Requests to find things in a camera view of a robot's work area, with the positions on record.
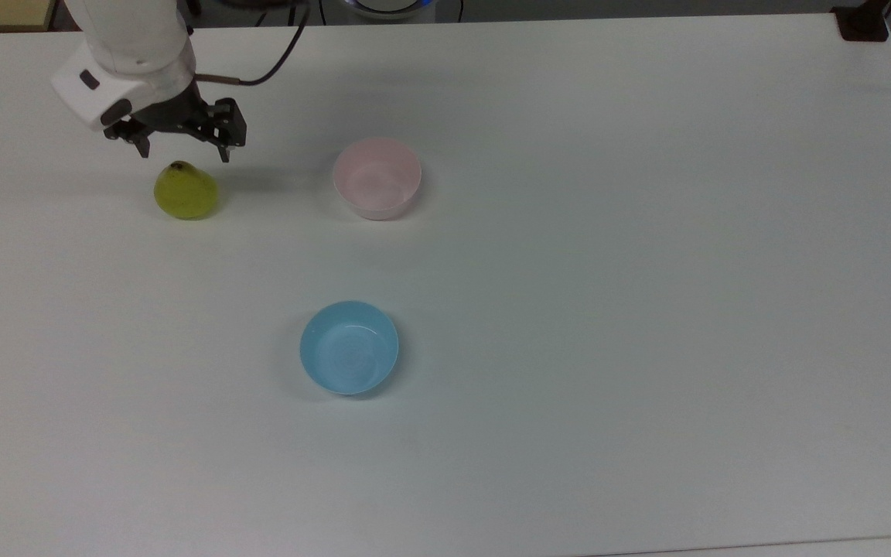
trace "bowl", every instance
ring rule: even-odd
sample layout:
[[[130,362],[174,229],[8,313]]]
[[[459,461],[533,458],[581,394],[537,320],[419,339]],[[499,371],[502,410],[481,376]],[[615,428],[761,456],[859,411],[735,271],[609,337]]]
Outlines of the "bowl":
[[[393,138],[365,138],[336,159],[333,183],[354,213],[371,220],[400,216],[422,181],[418,156]]]
[[[390,317],[368,303],[340,301],[308,322],[301,335],[301,365],[327,391],[359,395],[389,376],[398,348]]]

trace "black bracket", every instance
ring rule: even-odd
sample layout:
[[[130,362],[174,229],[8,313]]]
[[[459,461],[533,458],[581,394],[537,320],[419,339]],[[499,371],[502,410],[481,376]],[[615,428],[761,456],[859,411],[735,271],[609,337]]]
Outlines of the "black bracket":
[[[187,134],[219,149],[222,162],[229,162],[229,151],[247,144],[247,122],[236,100],[219,99],[208,104],[191,85],[173,99],[153,104],[135,112],[128,120],[119,120],[105,129],[105,137],[132,144],[139,155],[149,156],[149,135],[153,132]]]
[[[884,43],[889,38],[889,28],[882,11],[890,1],[867,0],[857,8],[831,8],[831,13],[838,18],[841,38],[859,43]]]

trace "black cable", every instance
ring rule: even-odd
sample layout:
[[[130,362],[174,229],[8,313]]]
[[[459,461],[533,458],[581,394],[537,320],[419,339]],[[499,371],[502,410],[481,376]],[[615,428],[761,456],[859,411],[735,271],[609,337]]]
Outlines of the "black cable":
[[[308,15],[311,13],[311,5],[305,4],[305,15],[301,15],[301,22],[298,22],[297,31],[294,31],[294,36],[291,38],[291,42],[288,43],[287,49],[284,50],[284,53],[280,56],[280,60],[277,60],[277,63],[273,64],[273,67],[270,68],[267,73],[261,75],[261,77],[246,81],[238,77],[226,77],[226,75],[195,73],[195,81],[207,81],[209,84],[243,85],[244,87],[252,87],[254,85],[262,84],[262,82],[272,78],[273,74],[277,73],[277,70],[280,70],[280,67],[284,66],[284,61],[287,60],[287,56],[291,56],[291,52],[294,50],[294,45],[297,45],[298,39],[301,39],[301,32],[304,32],[305,24],[308,22]]]

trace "black button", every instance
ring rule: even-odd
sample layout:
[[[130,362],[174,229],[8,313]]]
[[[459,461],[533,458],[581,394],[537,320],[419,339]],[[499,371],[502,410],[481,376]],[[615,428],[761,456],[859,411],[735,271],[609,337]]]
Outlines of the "black button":
[[[84,70],[78,77],[80,77],[81,81],[84,82],[85,85],[88,85],[88,88],[92,91],[95,91],[95,89],[98,88],[98,79],[95,79],[95,76],[92,75],[90,71]]]
[[[130,104],[130,101],[119,99],[102,114],[100,120],[102,120],[103,126],[111,126],[123,119],[123,116],[128,116],[131,112],[133,112],[133,105]]]

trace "blue bowl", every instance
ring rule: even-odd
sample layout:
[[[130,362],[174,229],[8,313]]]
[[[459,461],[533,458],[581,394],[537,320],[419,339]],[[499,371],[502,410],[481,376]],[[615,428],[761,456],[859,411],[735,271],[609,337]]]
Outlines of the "blue bowl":
[[[301,335],[308,377],[338,395],[359,395],[381,384],[397,362],[397,329],[382,311],[340,301],[312,317]]]

